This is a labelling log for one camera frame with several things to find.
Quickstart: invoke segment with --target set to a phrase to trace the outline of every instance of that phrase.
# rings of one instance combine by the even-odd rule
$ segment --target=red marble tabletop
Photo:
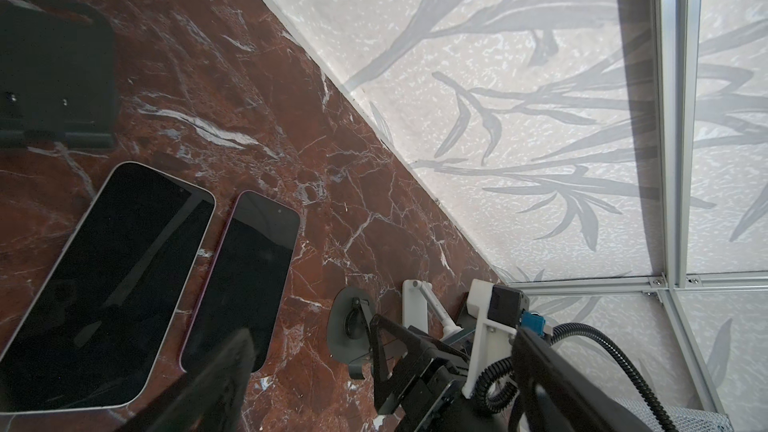
[[[330,358],[326,321],[347,285],[399,320],[402,281],[429,280],[450,312],[473,278],[496,280],[261,0],[76,0],[116,33],[118,145],[0,152],[0,348],[118,163],[135,160],[216,195],[159,363],[125,408],[0,417],[0,430],[114,430],[181,375],[180,342],[237,194],[299,211],[298,245],[265,366],[240,430],[391,430],[372,382]]]

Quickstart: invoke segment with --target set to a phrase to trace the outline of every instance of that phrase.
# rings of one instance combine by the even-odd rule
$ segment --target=wallpaper
[[[661,270],[650,0],[269,1],[504,280]]]
[[[736,432],[768,430],[768,292],[680,294]]]
[[[768,268],[768,0],[701,0],[690,273]]]
[[[629,356],[663,404],[690,407],[696,390],[658,298],[532,297],[531,302],[531,310],[548,324],[584,322],[603,332]],[[642,401],[627,375],[595,342],[572,337],[554,348],[607,396]]]

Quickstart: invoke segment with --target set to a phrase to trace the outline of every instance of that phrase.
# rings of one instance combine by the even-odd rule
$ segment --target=pink smartphone frame
[[[219,244],[216,246],[216,253],[214,254],[214,260],[211,261],[210,266],[208,267],[208,275],[205,278],[205,283],[203,283],[203,290],[200,291],[200,296],[197,297],[197,302],[194,306],[194,311],[192,312],[192,317],[190,318],[190,322],[187,324],[187,333],[184,334],[184,342],[181,343],[181,349],[179,349],[179,357],[178,357],[178,363],[179,368],[183,370],[185,373],[188,371],[184,368],[183,365],[181,365],[181,356],[184,354],[184,349],[187,347],[187,341],[189,340],[190,334],[192,333],[192,326],[194,325],[195,319],[197,318],[197,312],[200,310],[200,305],[203,303],[203,297],[205,296],[206,290],[208,289],[208,282],[210,282],[210,276],[214,273],[214,269],[216,268],[216,260],[219,257],[219,252],[221,252],[221,246],[224,245],[224,240],[226,240],[226,234],[230,231],[230,223],[232,222],[232,218],[235,216],[235,211],[237,210],[237,204],[240,203],[240,199],[247,194],[248,192],[252,192],[256,194],[257,196],[262,196],[264,198],[267,198],[271,200],[272,202],[277,202],[281,206],[293,211],[295,214],[300,216],[298,211],[294,210],[293,208],[286,206],[282,202],[278,202],[277,200],[273,198],[269,198],[265,196],[264,194],[258,193],[255,190],[243,190],[235,200],[235,204],[232,207],[232,212],[230,212],[230,216],[226,220],[226,225],[224,226],[224,234],[221,235],[221,240],[219,240]],[[299,241],[299,235],[296,234],[296,240],[293,243],[293,250],[296,250],[296,243]],[[293,262],[293,252],[291,253],[291,261]],[[290,272],[291,265],[288,265],[288,272]],[[283,306],[283,295],[286,292],[286,283],[288,282],[288,276],[286,274],[286,280],[283,283],[283,290],[280,292],[280,306]],[[270,336],[270,345],[272,345],[272,339],[275,337],[275,328],[272,327],[272,335]]]

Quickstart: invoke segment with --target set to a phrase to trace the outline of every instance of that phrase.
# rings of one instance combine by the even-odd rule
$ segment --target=smartphone
[[[0,413],[136,398],[214,207],[188,182],[136,162],[115,167],[0,355]]]
[[[299,225],[292,209],[253,191],[240,194],[184,340],[182,369],[196,370],[243,327],[254,340],[251,370],[264,365]]]

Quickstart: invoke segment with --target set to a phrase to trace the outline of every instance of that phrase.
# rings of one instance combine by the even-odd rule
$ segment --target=black screen
[[[182,368],[198,368],[208,352],[243,327],[254,340],[252,370],[264,365],[299,223],[290,208],[243,192],[216,252],[181,355]]]
[[[134,399],[213,211],[202,188],[116,167],[0,361],[0,411]]]

